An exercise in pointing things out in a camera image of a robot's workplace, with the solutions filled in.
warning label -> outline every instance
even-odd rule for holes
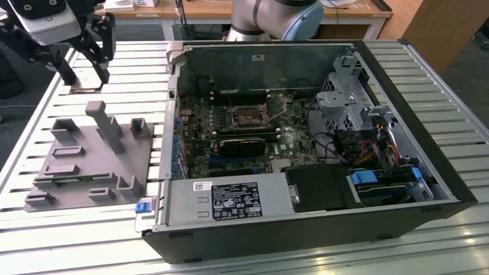
[[[256,182],[212,186],[212,217],[216,221],[261,216]]]

cable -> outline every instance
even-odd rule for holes
[[[181,0],[174,0],[174,11],[176,11],[176,15],[180,19],[180,25],[181,25],[181,29],[180,29],[180,34],[184,37],[184,40],[189,39],[189,34],[188,34],[188,24],[186,24],[186,15],[185,15],[185,8],[184,8],[184,3]]]
[[[350,165],[350,163],[347,162],[347,160],[333,150],[333,149],[330,149],[326,145],[323,145],[318,140],[317,140],[317,138],[315,138],[315,135],[318,134],[318,133],[315,133],[315,134],[311,134],[310,133],[310,129],[309,129],[309,114],[310,114],[310,107],[311,107],[311,105],[313,105],[313,101],[315,101],[315,96],[310,99],[310,101],[309,101],[309,106],[308,106],[308,111],[306,111],[306,113],[305,113],[305,129],[308,130],[308,134],[309,134],[309,136],[313,138],[313,141],[314,141],[314,143],[319,146],[319,147],[322,147],[325,150],[327,150],[335,157],[337,157],[337,159],[339,160],[339,162],[343,164],[343,165]]]
[[[322,7],[325,7],[326,9],[334,9],[335,10],[335,26],[333,29],[333,39],[335,38],[335,31],[337,31],[337,26],[339,24],[339,13],[337,12],[337,10],[347,10],[347,7],[337,7],[335,4],[333,2],[330,2],[330,0],[326,0],[329,2],[329,4],[331,4],[334,7],[329,7],[326,5],[323,5],[321,3],[321,0],[318,0],[318,3]]]
[[[18,108],[18,107],[37,107],[37,105],[9,105],[9,106],[0,106],[0,108]]]

blue drive latch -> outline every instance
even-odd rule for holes
[[[150,213],[152,212],[152,202],[136,203],[134,212],[136,214]]]
[[[371,170],[355,171],[350,178],[354,185],[378,182],[375,173]]]

desk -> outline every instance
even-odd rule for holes
[[[162,3],[160,0],[156,7],[137,7],[134,10],[110,12],[116,16],[116,25],[161,25]]]
[[[100,93],[70,95],[56,74],[0,172],[0,273],[426,275],[487,268],[487,129],[410,46],[397,41],[366,44],[479,200],[477,206],[395,239],[188,265],[166,264],[141,240],[133,229],[133,205],[24,212],[24,198],[49,152],[53,117],[70,117],[77,125],[94,125],[84,116],[89,100],[104,100],[106,113],[121,124],[133,117],[156,124],[146,196],[158,192],[166,42],[118,42],[108,69],[110,80]],[[77,72],[92,70],[82,54],[73,50],[66,60]],[[383,102],[375,84],[370,87]]]
[[[162,1],[161,26],[165,40],[174,40],[173,25],[178,24],[174,14],[174,1]],[[184,2],[188,24],[230,24],[230,0],[192,0]],[[323,9],[321,25],[367,25],[363,39],[377,39],[383,23],[391,17],[390,11],[381,11],[370,0],[359,0],[358,5],[346,6],[347,10]]]
[[[230,24],[230,0],[213,2],[212,0],[184,1],[186,21],[189,24]],[[363,39],[377,39],[386,19],[393,15],[390,11],[381,11],[370,0],[359,0],[359,4],[347,5],[347,10],[323,9],[325,16],[321,25],[366,25]],[[160,25],[164,38],[174,40],[173,26],[178,24],[174,13],[174,1],[160,0],[156,7],[134,7],[130,11],[112,13],[118,25]]]

metal workbench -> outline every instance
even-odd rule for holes
[[[186,265],[166,264],[140,239],[133,229],[133,205],[25,213],[24,198],[53,139],[48,129],[60,117],[70,117],[77,125],[94,125],[84,116],[89,100],[105,101],[106,112],[116,115],[118,123],[144,117],[156,124],[146,195],[157,193],[166,43],[120,42],[110,62],[110,83],[101,93],[70,95],[54,76],[0,173],[0,274],[487,272],[487,129],[410,46],[395,41],[371,41],[367,46],[477,196],[477,206],[446,220],[429,222],[398,239]],[[72,50],[66,59],[76,71],[92,70]]]

